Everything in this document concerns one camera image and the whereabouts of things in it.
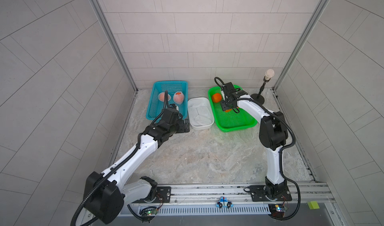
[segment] green tray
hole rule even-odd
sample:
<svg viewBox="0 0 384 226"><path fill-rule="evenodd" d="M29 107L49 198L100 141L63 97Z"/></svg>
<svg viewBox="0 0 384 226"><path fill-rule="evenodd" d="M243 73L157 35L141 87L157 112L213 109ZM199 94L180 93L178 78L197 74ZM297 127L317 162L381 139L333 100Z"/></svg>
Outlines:
<svg viewBox="0 0 384 226"><path fill-rule="evenodd" d="M221 109L220 103L212 102L212 95L220 93L220 87L213 87L208 90L208 99L211 104L212 112L214 113L215 123L223 132L231 132L254 127L257 124L255 118L249 113L240 108L240 113L235 113L233 110L226 113Z"/></svg>

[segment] blue basket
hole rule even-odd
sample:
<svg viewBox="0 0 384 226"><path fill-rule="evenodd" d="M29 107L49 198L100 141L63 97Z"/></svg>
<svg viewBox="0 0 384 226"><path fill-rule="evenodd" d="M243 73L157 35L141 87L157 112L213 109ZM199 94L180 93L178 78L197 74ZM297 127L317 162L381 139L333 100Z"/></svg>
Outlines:
<svg viewBox="0 0 384 226"><path fill-rule="evenodd" d="M151 98L149 99L146 118L149 120L155 119L163 108L164 102L159 100L159 93L168 90L168 94L171 96L169 104L175 103L173 101L173 95L177 91L181 91L184 94L184 102L179 106L179 111L185 119L188 115L188 83L185 81L159 81L153 84Z"/></svg>

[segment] gray marble surface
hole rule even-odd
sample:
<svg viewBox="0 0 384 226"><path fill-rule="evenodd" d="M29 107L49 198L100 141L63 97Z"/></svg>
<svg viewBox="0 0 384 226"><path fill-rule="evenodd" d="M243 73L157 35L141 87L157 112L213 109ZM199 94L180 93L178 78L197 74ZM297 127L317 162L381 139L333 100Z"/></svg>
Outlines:
<svg viewBox="0 0 384 226"><path fill-rule="evenodd" d="M256 88L245 88L249 94ZM188 98L208 97L208 89L189 89ZM137 142L150 120L146 111L151 90L139 90L128 126L122 139L117 159ZM264 106L279 108L272 90L263 92ZM264 182L267 170L266 150L258 139L259 124L246 130L224 133L214 123L210 129L174 134L137 168L129 182L148 176L159 184L170 183L244 183ZM295 181L309 181L310 177L296 147L284 151L285 175Z"/></svg>

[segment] gray wall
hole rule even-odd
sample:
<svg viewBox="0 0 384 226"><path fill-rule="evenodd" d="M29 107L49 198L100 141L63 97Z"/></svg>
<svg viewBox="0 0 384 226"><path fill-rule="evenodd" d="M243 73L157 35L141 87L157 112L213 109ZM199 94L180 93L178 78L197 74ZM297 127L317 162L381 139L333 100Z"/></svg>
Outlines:
<svg viewBox="0 0 384 226"><path fill-rule="evenodd" d="M277 94L349 225L384 225L384 4L330 0Z"/></svg>
<svg viewBox="0 0 384 226"><path fill-rule="evenodd" d="M99 0L138 88L275 84L319 0Z"/></svg>
<svg viewBox="0 0 384 226"><path fill-rule="evenodd" d="M133 94L88 0L0 0L0 225L69 225Z"/></svg>

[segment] mounting plate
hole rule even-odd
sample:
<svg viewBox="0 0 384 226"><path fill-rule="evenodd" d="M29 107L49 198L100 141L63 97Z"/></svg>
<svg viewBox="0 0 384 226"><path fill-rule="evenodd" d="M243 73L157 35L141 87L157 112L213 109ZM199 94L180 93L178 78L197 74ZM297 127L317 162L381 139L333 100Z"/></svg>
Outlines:
<svg viewBox="0 0 384 226"><path fill-rule="evenodd" d="M160 194L163 197L164 199L163 203L170 202L170 187L157 187L156 193ZM136 200L133 203L147 203L147 202L141 199L141 200ZM160 199L156 197L151 203L160 203Z"/></svg>
<svg viewBox="0 0 384 226"><path fill-rule="evenodd" d="M254 194L251 193L252 202L265 202L265 201L269 200L263 192L264 191L264 185L253 185L253 186L249 186L249 187L253 187L255 189L253 191ZM277 198L277 201L283 201L283 196L286 198L287 201L292 201L292 196L291 196L291 193L289 191L284 191L283 193L281 193L279 195L279 197Z"/></svg>

